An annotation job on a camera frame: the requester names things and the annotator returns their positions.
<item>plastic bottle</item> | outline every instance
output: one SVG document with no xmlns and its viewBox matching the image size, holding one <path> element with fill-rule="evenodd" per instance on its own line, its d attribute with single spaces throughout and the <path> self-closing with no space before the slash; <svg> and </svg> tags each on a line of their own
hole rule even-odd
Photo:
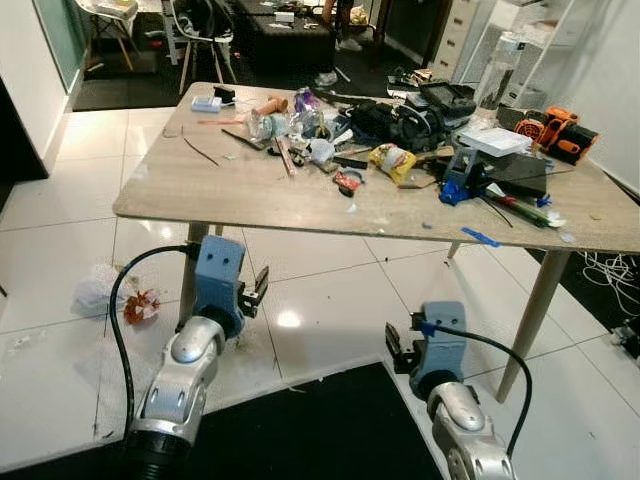
<svg viewBox="0 0 640 480">
<path fill-rule="evenodd" d="M 474 96 L 479 108 L 498 109 L 502 95 L 518 66 L 524 46 L 525 43 L 513 32 L 504 32 L 500 36 Z"/>
</svg>

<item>white wall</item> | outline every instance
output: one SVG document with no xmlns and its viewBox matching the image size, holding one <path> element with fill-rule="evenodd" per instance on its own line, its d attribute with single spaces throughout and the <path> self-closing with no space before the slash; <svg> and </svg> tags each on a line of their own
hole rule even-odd
<svg viewBox="0 0 640 480">
<path fill-rule="evenodd" d="M 567 106 L 581 116 L 582 125 L 601 134 L 591 158 L 639 192 L 640 1 L 609 3 Z"/>
<path fill-rule="evenodd" d="M 31 0 L 2 0 L 0 76 L 44 158 L 67 96 Z"/>
</svg>

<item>white cable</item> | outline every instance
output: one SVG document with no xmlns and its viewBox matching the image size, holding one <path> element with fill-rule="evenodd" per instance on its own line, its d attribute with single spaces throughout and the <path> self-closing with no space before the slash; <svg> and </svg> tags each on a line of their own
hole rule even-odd
<svg viewBox="0 0 640 480">
<path fill-rule="evenodd" d="M 581 255 L 584 258 L 586 265 L 582 269 L 582 275 L 589 282 L 595 285 L 609 286 L 613 288 L 620 309 L 624 313 L 632 317 L 640 316 L 640 310 L 634 313 L 628 310 L 623 304 L 622 297 L 624 297 L 627 302 L 631 302 L 635 305 L 640 305 L 640 301 L 637 299 L 637 294 L 636 297 L 634 297 L 628 291 L 625 291 L 625 287 L 627 289 L 633 289 L 635 291 L 640 290 L 640 287 L 634 284 L 634 271 L 624 260 L 623 256 L 619 254 L 614 258 L 609 258 L 604 262 L 601 262 L 598 260 L 597 253 L 582 253 Z M 634 267 L 636 266 L 633 257 L 631 257 L 631 263 Z M 604 279 L 601 281 L 599 279 L 593 278 L 593 273 L 602 275 Z"/>
</svg>

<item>black cable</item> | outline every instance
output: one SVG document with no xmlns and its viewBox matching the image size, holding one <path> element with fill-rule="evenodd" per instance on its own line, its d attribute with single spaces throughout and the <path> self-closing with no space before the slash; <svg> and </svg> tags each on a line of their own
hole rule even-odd
<svg viewBox="0 0 640 480">
<path fill-rule="evenodd" d="M 484 203 L 486 203 L 487 205 L 489 205 L 491 208 L 493 208 L 493 209 L 495 210 L 495 212 L 496 212 L 498 215 L 500 215 L 500 216 L 502 217 L 502 219 L 503 219 L 505 222 L 507 222 L 507 225 L 509 225 L 509 227 L 513 228 L 513 223 L 511 223 L 511 222 L 509 221 L 509 219 L 508 219 L 508 218 L 507 218 L 507 217 L 506 217 L 506 216 L 505 216 L 505 215 L 504 215 L 500 210 L 498 210 L 498 208 L 497 208 L 493 203 L 491 203 L 491 202 L 490 202 L 489 200 L 487 200 L 485 197 L 480 197 L 480 199 L 481 199 Z"/>
<path fill-rule="evenodd" d="M 129 431 L 131 422 L 133 421 L 135 399 L 133 392 L 133 376 L 131 375 L 131 364 L 129 363 L 127 347 L 125 346 L 124 340 L 122 339 L 122 333 L 120 332 L 120 326 L 118 325 L 118 316 L 116 314 L 116 301 L 118 299 L 118 290 L 120 289 L 120 284 L 124 280 L 124 277 L 127 276 L 127 273 L 129 273 L 129 270 L 131 270 L 137 263 L 141 262 L 147 257 L 163 252 L 189 253 L 189 251 L 190 247 L 188 245 L 171 245 L 167 247 L 154 248 L 147 252 L 144 252 L 131 260 L 120 271 L 120 273 L 118 274 L 118 278 L 116 278 L 116 281 L 111 288 L 111 295 L 109 297 L 109 318 L 111 319 L 111 328 L 113 329 L 113 335 L 116 339 L 116 344 L 118 345 L 118 352 L 120 353 L 120 360 L 122 361 L 122 370 L 124 371 L 124 384 L 127 390 L 127 418 L 124 427 L 125 436 Z"/>
<path fill-rule="evenodd" d="M 186 143 L 187 145 L 189 145 L 191 147 L 191 149 L 193 151 L 195 151 L 196 153 L 199 153 L 200 155 L 202 155 L 204 158 L 206 158 L 207 160 L 209 160 L 210 162 L 212 162 L 216 167 L 219 167 L 220 164 L 218 162 L 216 162 L 213 158 L 211 158 L 209 155 L 207 155 L 206 153 L 204 153 L 202 150 L 197 149 L 193 143 L 191 143 L 187 137 L 184 136 L 184 126 L 182 127 L 182 129 L 180 130 L 180 134 L 182 135 L 182 139 L 184 140 L 184 143 Z"/>
<path fill-rule="evenodd" d="M 520 431 L 522 430 L 522 425 L 524 425 L 524 421 L 527 418 L 527 413 L 529 412 L 529 405 L 531 405 L 531 396 L 533 394 L 533 381 L 531 380 L 531 372 L 529 371 L 529 367 L 525 361 L 518 355 L 516 352 L 511 350 L 508 347 L 505 347 L 501 343 L 496 342 L 495 340 L 491 340 L 490 338 L 483 337 L 482 335 L 477 335 L 475 333 L 467 333 L 461 332 L 459 330 L 453 330 L 451 328 L 443 327 L 441 325 L 433 325 L 429 324 L 430 327 L 433 327 L 435 330 L 438 330 L 443 333 L 448 333 L 450 335 L 457 335 L 459 337 L 471 338 L 472 340 L 478 340 L 479 342 L 484 342 L 492 347 L 497 348 L 498 350 L 502 350 L 505 353 L 508 353 L 511 358 L 513 358 L 522 371 L 524 372 L 524 376 L 527 382 L 527 390 L 524 395 L 524 403 L 522 404 L 522 410 L 520 411 L 520 417 L 518 417 L 518 422 L 516 423 L 516 427 L 513 429 L 513 434 L 511 435 L 511 440 L 509 441 L 509 445 L 507 446 L 507 456 L 511 458 L 513 455 L 513 448 L 516 445 L 516 441 L 518 440 L 518 436 L 520 435 Z"/>
</svg>

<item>wooden table top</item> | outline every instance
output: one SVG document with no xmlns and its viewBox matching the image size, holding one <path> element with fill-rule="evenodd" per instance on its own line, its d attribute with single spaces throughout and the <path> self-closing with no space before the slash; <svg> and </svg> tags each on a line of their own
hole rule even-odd
<svg viewBox="0 0 640 480">
<path fill-rule="evenodd" d="M 314 165 L 288 177 L 282 160 L 256 152 L 200 119 L 239 119 L 266 102 L 270 93 L 293 99 L 294 92 L 234 86 L 241 101 L 218 114 L 194 113 L 194 95 L 212 92 L 209 83 L 189 88 L 113 205 L 128 218 L 203 222 L 231 226 L 278 228 L 477 243 L 462 227 L 479 231 L 504 245 L 542 249 L 640 252 L 640 209 L 590 160 L 571 173 L 548 177 L 553 208 L 567 220 L 560 229 L 538 228 L 509 212 L 510 228 L 480 199 L 456 207 L 438 200 L 435 185 L 422 190 L 398 189 L 373 166 L 353 199 L 338 192 L 330 175 Z M 213 157 L 220 166 L 194 152 Z M 556 170 L 572 169 L 557 162 Z M 561 233 L 574 241 L 567 243 Z"/>
</svg>

